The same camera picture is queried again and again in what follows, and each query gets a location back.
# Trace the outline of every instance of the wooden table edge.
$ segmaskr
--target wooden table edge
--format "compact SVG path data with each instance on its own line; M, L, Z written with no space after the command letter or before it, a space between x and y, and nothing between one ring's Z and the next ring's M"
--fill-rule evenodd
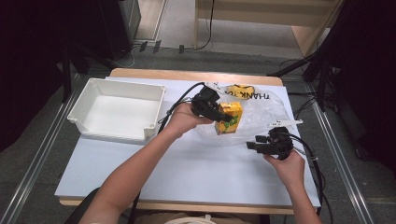
M230 82L236 84L283 86L282 79L280 79L279 77L267 77L265 74L253 76L253 75L218 73L218 72L116 68L111 71L110 76L213 81L213 82L218 81L218 82Z

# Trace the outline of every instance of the hand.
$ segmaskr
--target hand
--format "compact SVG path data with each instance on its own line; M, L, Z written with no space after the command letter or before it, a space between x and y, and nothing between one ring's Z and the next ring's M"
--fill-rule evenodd
M305 160L295 150L283 161L270 155L264 155L264 158L275 167L277 175L287 189L304 186Z
M176 138L179 138L190 129L195 128L198 124L210 124L213 120L204 117L198 117L192 114L192 105L183 103L178 105L174 110L169 123L165 126L165 130L172 132Z

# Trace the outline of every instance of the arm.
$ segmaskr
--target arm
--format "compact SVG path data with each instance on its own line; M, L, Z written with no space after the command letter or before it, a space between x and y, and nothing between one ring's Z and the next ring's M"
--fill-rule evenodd
M291 199L296 223L321 223L304 186L304 159L293 150L283 161L264 155L276 169Z
M117 223L172 143L196 125L211 122L194 116L190 104L179 105L163 131L111 173L79 223Z

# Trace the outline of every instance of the wooden furniture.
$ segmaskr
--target wooden furniture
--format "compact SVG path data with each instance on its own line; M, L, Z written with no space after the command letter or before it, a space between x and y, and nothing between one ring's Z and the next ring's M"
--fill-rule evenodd
M213 20L291 25L303 56L311 53L335 20L343 0L216 0ZM210 19L212 0L195 0L194 46L198 20Z

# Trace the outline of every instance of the plastic wrap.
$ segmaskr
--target plastic wrap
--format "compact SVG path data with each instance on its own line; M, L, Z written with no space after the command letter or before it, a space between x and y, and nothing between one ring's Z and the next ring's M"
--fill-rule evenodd
M282 100L272 91L255 88L245 98L247 99L236 98L231 93L220 96L218 103L239 102L243 107L242 118L236 133L217 135L213 124L198 125L195 131L205 139L206 144L217 147L245 144L246 141L254 139L255 135L267 134L271 129L267 127L268 124L278 119L290 119Z

